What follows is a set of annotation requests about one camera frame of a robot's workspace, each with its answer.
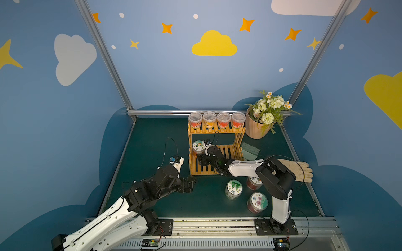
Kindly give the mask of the small clear jar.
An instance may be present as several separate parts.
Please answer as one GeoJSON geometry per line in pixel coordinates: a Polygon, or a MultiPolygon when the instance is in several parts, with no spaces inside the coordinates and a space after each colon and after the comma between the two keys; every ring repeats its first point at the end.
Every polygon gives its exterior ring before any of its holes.
{"type": "Polygon", "coordinates": [[[204,128],[211,129],[214,127],[217,120],[217,115],[215,112],[207,111],[203,114],[203,126],[204,128]]]}
{"type": "Polygon", "coordinates": [[[231,124],[233,128],[242,128],[246,121],[246,115],[241,112],[235,112],[231,116],[231,124]]]}
{"type": "Polygon", "coordinates": [[[203,115],[199,112],[193,112],[188,116],[189,125],[193,129],[199,129],[202,125],[203,115]]]}
{"type": "Polygon", "coordinates": [[[231,115],[226,112],[221,112],[217,115],[217,124],[220,129],[225,129],[229,127],[231,122],[231,115]]]}

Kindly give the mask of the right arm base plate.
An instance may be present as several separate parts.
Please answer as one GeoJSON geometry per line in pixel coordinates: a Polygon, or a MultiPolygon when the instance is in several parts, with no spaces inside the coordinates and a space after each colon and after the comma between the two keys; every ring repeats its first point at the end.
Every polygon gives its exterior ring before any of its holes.
{"type": "Polygon", "coordinates": [[[292,236],[298,235],[298,230],[293,219],[289,218],[284,224],[271,219],[254,219],[254,226],[257,235],[292,236]]]}

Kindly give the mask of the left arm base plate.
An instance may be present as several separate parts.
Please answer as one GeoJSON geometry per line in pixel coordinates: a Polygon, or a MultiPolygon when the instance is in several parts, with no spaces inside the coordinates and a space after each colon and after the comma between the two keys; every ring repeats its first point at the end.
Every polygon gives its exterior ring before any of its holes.
{"type": "Polygon", "coordinates": [[[145,236],[171,236],[173,231],[173,219],[158,219],[151,223],[147,224],[147,231],[145,232],[145,236]]]}

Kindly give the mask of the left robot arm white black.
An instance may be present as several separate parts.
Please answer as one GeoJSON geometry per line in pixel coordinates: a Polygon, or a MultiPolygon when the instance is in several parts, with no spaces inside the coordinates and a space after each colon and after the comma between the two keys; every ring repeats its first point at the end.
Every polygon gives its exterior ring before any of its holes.
{"type": "Polygon", "coordinates": [[[146,179],[133,183],[123,196],[89,224],[69,235],[51,241],[54,251],[109,251],[122,242],[145,233],[154,234],[159,219],[152,207],[174,193],[191,193],[195,177],[180,178],[177,163],[157,170],[146,179]]]}

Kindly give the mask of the large jar orange flower lid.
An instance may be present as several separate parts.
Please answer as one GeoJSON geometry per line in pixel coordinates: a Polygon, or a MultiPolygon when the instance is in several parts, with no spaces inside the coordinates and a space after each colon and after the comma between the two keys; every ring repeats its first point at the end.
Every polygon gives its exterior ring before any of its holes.
{"type": "Polygon", "coordinates": [[[198,154],[205,153],[205,142],[202,140],[196,140],[192,143],[192,154],[197,157],[198,154]]]}

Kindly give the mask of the bamboo two-tier shelf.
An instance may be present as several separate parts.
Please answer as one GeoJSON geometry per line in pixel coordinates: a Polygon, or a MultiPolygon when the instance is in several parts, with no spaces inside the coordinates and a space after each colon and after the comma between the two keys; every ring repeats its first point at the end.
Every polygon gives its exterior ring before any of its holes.
{"type": "Polygon", "coordinates": [[[216,175],[211,165],[202,166],[200,161],[196,158],[196,154],[193,153],[193,142],[196,135],[208,135],[208,139],[216,145],[222,152],[226,159],[244,160],[242,153],[241,143],[246,132],[246,127],[234,128],[229,123],[229,126],[221,129],[217,122],[214,123],[212,128],[204,128],[203,124],[197,129],[193,128],[188,123],[188,140],[189,140],[189,170],[192,176],[200,175],[216,175]]]}

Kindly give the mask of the large jar green leaf lid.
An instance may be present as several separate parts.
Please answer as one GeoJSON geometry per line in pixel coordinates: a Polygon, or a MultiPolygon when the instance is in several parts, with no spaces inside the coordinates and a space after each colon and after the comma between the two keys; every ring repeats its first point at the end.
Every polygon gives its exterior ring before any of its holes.
{"type": "Polygon", "coordinates": [[[236,200],[243,191],[243,186],[238,180],[232,179],[226,185],[225,194],[230,200],[236,200]]]}

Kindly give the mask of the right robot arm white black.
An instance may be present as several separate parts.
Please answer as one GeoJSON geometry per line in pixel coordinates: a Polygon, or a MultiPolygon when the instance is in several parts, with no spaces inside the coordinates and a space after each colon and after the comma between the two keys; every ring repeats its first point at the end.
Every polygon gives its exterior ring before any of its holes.
{"type": "Polygon", "coordinates": [[[200,164],[210,165],[215,172],[222,176],[254,177],[261,180],[272,196],[271,224],[279,228],[288,223],[290,220],[290,196],[296,176],[278,160],[276,155],[255,161],[227,159],[221,150],[213,145],[204,153],[197,154],[197,159],[200,164]]]}

